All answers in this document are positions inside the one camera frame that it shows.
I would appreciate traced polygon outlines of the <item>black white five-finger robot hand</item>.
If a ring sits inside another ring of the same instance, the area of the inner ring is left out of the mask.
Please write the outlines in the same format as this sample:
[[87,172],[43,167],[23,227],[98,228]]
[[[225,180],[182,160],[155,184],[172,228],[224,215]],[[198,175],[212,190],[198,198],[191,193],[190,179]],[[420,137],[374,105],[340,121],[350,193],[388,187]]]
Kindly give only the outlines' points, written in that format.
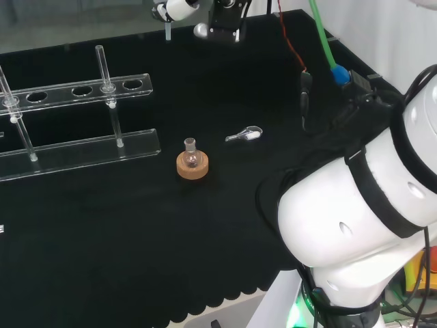
[[199,9],[199,1],[168,0],[155,3],[152,7],[152,16],[164,23],[182,21]]

